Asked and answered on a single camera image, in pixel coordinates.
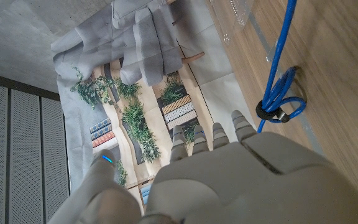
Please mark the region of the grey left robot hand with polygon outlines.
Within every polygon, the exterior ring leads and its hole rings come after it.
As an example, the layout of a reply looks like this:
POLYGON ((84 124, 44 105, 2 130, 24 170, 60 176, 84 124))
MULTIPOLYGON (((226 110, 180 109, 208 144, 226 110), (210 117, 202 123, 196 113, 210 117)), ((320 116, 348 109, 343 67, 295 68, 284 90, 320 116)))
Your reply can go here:
POLYGON ((110 151, 98 152, 52 223, 358 223, 358 191, 322 155, 275 133, 258 133, 233 111, 237 141, 219 123, 209 148, 201 126, 192 153, 173 130, 169 165, 145 209, 115 183, 110 151))

